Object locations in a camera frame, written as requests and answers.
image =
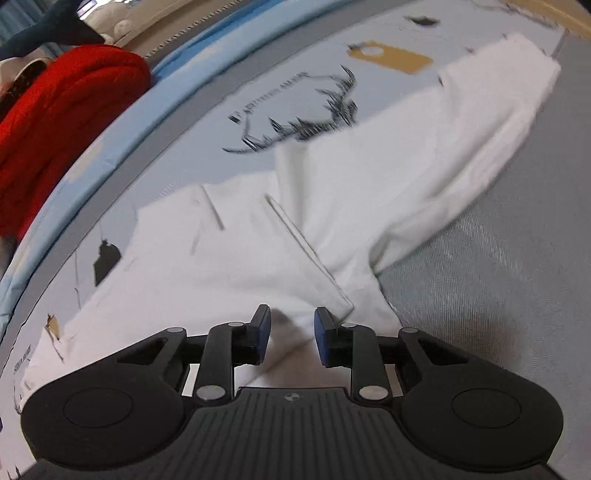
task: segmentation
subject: cardboard tag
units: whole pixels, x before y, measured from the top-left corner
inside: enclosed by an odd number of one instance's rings
[[[60,339],[60,325],[57,323],[55,315],[47,315],[45,330],[47,330],[47,333],[49,333],[49,335],[55,340]]]
[[[354,59],[370,61],[382,67],[399,70],[409,75],[417,73],[433,63],[432,59],[420,53],[376,41],[352,45],[349,47],[348,55]]]

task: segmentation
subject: red knitted fabric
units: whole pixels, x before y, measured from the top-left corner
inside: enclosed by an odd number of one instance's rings
[[[56,184],[150,88],[134,53],[87,45],[60,56],[0,123],[0,236],[26,233]]]

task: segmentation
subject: gray fabric surface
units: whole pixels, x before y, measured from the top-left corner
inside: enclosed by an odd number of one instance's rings
[[[526,377],[565,419],[552,465],[591,478],[591,43],[568,37],[521,151],[457,221],[382,273],[415,326]]]

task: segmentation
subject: black ink drawing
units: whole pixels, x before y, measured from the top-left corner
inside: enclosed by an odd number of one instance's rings
[[[347,74],[346,77],[341,75],[322,75],[309,76],[311,79],[330,79],[337,84],[338,92],[326,89],[316,89],[318,93],[328,96],[327,103],[324,107],[330,111],[330,119],[326,121],[308,121],[298,118],[295,122],[289,122],[289,125],[281,125],[279,122],[269,118],[276,136],[269,137],[263,135],[262,139],[258,139],[250,135],[250,119],[249,114],[246,114],[244,120],[244,131],[242,133],[242,142],[246,144],[247,148],[224,148],[224,151],[229,153],[254,153],[266,150],[277,142],[286,140],[287,138],[295,138],[297,141],[307,141],[322,132],[330,132],[339,130],[343,127],[350,127],[355,123],[355,115],[357,113],[357,105],[353,100],[348,99],[351,90],[357,84],[357,80],[353,72],[347,67],[342,66],[342,69]],[[241,123],[239,118],[230,118],[234,123]]]
[[[437,18],[429,18],[429,17],[404,17],[406,20],[409,20],[421,27],[435,27],[439,25],[439,20]]]
[[[98,287],[115,265],[121,260],[121,252],[116,245],[103,240],[99,247],[99,258],[95,262],[95,287]]]

